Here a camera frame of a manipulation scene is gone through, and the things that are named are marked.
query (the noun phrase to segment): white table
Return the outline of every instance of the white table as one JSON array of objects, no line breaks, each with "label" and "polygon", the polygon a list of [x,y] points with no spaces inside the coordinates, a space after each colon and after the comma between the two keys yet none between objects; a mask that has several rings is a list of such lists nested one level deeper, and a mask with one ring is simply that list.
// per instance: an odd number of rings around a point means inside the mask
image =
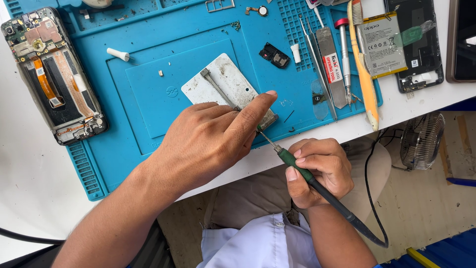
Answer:
[{"label": "white table", "polygon": [[[449,1],[434,0],[443,66]],[[364,16],[385,12],[382,0],[362,0]],[[0,21],[9,19],[2,2]],[[58,146],[17,73],[10,49],[0,41],[0,227],[21,234],[65,239],[97,202],[90,202],[65,147]],[[443,84],[401,94],[393,75],[378,80],[384,104],[379,108],[380,128],[476,96],[474,84]],[[285,148],[303,138],[334,137],[340,143],[372,131],[364,113],[279,141]],[[280,165],[271,145],[257,148],[234,167],[186,198],[248,175]],[[0,236],[0,263],[47,245]]]}]

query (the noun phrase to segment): smartphone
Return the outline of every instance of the smartphone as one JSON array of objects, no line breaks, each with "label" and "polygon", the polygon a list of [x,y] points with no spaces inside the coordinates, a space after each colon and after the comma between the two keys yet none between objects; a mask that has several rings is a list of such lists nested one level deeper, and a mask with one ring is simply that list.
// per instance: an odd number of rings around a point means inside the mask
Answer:
[{"label": "smartphone", "polygon": [[0,31],[58,144],[109,128],[56,9],[25,13],[2,24]]},{"label": "smartphone", "polygon": [[441,84],[444,74],[433,0],[384,0],[384,4],[387,12],[397,12],[400,31],[420,26],[425,21],[435,24],[420,40],[403,47],[408,70],[396,74],[400,92]]},{"label": "smartphone", "polygon": [[476,1],[451,0],[448,24],[446,80],[476,82]]}]

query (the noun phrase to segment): fan grille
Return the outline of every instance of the fan grille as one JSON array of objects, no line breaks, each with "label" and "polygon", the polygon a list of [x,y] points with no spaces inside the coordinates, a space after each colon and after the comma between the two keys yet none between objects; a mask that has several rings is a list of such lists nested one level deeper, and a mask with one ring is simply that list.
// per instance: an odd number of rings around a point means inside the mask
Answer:
[{"label": "fan grille", "polygon": [[445,129],[440,112],[431,112],[410,119],[403,132],[400,158],[411,170],[427,169],[435,161]]}]

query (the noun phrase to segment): phone camera module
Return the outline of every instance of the phone camera module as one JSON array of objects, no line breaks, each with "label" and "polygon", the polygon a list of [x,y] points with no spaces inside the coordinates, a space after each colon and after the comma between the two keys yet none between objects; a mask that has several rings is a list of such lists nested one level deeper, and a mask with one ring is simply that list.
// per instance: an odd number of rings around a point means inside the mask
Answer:
[{"label": "phone camera module", "polygon": [[7,35],[12,35],[15,33],[15,31],[13,30],[13,27],[11,26],[6,27],[5,32],[7,33]]}]

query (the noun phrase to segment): white shirt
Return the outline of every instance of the white shirt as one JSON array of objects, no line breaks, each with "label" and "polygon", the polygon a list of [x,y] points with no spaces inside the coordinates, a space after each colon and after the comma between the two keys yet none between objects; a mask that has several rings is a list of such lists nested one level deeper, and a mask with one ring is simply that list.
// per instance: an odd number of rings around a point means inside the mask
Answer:
[{"label": "white shirt", "polygon": [[321,268],[302,214],[299,221],[300,227],[290,224],[280,213],[256,218],[241,230],[204,229],[197,268]]}]

